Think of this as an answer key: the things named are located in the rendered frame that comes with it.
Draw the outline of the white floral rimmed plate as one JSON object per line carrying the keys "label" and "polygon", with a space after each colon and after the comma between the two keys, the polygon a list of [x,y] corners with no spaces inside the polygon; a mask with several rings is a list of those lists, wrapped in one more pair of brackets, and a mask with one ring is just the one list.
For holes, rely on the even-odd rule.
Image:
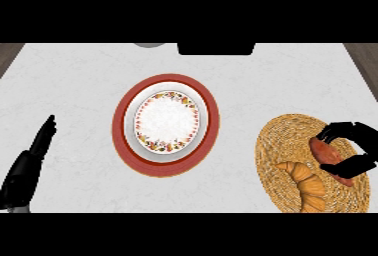
{"label": "white floral rimmed plate", "polygon": [[207,126],[204,98],[183,82],[158,82],[132,98],[124,135],[143,159],[166,163],[188,156],[200,146]]}

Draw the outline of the woven straw placemat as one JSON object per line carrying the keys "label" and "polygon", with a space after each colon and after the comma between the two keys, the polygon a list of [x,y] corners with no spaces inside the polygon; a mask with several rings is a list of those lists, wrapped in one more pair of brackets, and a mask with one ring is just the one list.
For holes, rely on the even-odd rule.
{"label": "woven straw placemat", "polygon": [[256,166],[270,200],[282,212],[298,212],[303,206],[300,189],[290,174],[276,168],[281,162],[303,163],[325,185],[324,212],[366,212],[369,209],[369,178],[353,178],[353,186],[343,185],[319,168],[312,155],[309,140],[326,123],[303,114],[285,114],[263,127],[256,143]]}

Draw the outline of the black appliance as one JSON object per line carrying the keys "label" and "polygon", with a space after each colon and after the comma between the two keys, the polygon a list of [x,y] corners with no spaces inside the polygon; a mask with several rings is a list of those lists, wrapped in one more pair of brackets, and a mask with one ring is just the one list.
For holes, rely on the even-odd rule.
{"label": "black appliance", "polygon": [[254,43],[179,43],[177,49],[182,55],[250,55]]}

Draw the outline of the golden croissant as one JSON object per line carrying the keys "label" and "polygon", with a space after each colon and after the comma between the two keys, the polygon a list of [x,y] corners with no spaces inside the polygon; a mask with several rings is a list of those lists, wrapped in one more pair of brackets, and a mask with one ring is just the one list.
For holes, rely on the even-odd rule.
{"label": "golden croissant", "polygon": [[312,172],[306,164],[287,161],[278,163],[275,167],[287,172],[298,189],[301,198],[301,213],[325,211],[325,186],[322,179]]}

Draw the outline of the reddish-brown sweet potato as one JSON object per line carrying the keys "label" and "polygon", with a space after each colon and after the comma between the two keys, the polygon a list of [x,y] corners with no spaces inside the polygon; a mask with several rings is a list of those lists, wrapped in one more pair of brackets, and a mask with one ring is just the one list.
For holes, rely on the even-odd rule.
{"label": "reddish-brown sweet potato", "polygon": [[321,164],[335,165],[343,162],[343,158],[337,149],[316,137],[310,138],[309,146],[313,157]]}

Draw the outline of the red round placemat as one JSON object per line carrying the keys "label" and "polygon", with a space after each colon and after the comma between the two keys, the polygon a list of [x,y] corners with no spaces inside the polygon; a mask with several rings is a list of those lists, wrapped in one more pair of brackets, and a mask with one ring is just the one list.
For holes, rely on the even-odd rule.
{"label": "red round placemat", "polygon": [[[130,139],[127,138],[124,132],[126,111],[132,109],[132,100],[145,89],[148,89],[154,84],[158,84],[160,82],[179,82],[180,84],[191,87],[198,92],[204,100],[208,114],[208,126],[205,128],[205,134],[200,145],[183,158],[164,163],[149,161],[140,154],[136,153],[135,149],[129,145]],[[112,118],[112,143],[120,158],[135,171],[151,177],[171,177],[189,171],[205,159],[216,143],[219,128],[219,107],[213,94],[210,93],[205,86],[186,75],[160,74],[142,80],[132,87],[124,97],[121,98]]]}

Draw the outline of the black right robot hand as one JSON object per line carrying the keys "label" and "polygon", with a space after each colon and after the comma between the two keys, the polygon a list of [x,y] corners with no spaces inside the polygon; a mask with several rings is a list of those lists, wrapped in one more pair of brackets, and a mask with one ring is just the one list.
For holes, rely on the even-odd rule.
{"label": "black right robot hand", "polygon": [[377,167],[378,164],[378,130],[360,122],[329,123],[316,138],[329,144],[337,138],[353,141],[363,150],[338,164],[322,164],[321,169],[341,178],[350,179]]}

